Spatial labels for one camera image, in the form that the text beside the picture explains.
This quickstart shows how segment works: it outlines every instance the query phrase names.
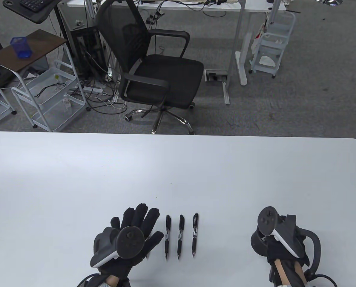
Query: blue pen holder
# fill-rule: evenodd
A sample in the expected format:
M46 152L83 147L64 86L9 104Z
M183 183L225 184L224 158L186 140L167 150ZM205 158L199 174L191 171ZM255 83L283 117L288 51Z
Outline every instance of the blue pen holder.
M32 50L29 48L26 37L12 38L10 45L15 50L19 59L27 59L32 55Z

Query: chair backrest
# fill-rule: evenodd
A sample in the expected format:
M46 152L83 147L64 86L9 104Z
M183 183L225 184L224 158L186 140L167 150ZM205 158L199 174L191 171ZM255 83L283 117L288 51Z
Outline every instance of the chair backrest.
M128 73L146 56L150 35L133 0L106 0L97 12L96 25L122 71Z

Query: black mesh chair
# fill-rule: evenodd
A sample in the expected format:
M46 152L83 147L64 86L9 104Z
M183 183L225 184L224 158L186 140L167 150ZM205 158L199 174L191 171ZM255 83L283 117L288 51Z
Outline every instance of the black mesh chair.
M185 124L189 134L194 134L188 121L169 110L195 106L193 99L202 79L203 64L182 57L190 35L184 31L148 30L133 0L106 0L97 12L96 24L121 68L120 97L126 102L151 105L131 111L125 120L131 120L134 114L141 113L144 117L157 112L151 131L155 134L163 114L168 114ZM184 38L186 44L181 56L147 56L151 37L156 35Z

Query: hand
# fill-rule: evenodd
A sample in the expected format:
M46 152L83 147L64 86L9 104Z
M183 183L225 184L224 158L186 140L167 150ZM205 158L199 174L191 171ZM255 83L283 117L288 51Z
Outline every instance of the hand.
M148 214L148 207L145 204L140 204L137 206L136 210L133 208L128 208L124 212L122 224L120 226L120 221L118 217L113 217L110 221L111 227L118 229L125 228L126 226L137 226L141 229L144 234L144 238L147 239L150 235L151 231L154 228L154 225L159 217L159 210L156 208L152 208L149 210ZM128 274L133 266L139 264L146 255L156 246L163 238L163 233L160 231L155 232L149 239L145 241L145 245L141 252L131 258L131 259L123 259L117 258L108 261L107 263L100 266L98 269L101 272L101 275L95 276L91 280L89 280L88 287L96 287L105 281L110 275L113 275L119 278L119 285L123 285L127 279ZM99 246L100 235L97 235L94 241L93 251L96 252Z
M303 241L304 236L296 236L301 242L304 257L294 257L281 242L276 241L274 236L266 237L267 261L271 265L270 281L275 287L280 285L291 285L291 287L304 287L307 283L301 266L309 266L309 258L305 253Z

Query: keyboard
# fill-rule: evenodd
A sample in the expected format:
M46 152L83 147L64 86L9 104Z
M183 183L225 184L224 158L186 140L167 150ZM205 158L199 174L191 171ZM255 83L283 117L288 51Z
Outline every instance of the keyboard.
M53 0L19 0L19 3L32 12L40 12L52 1Z

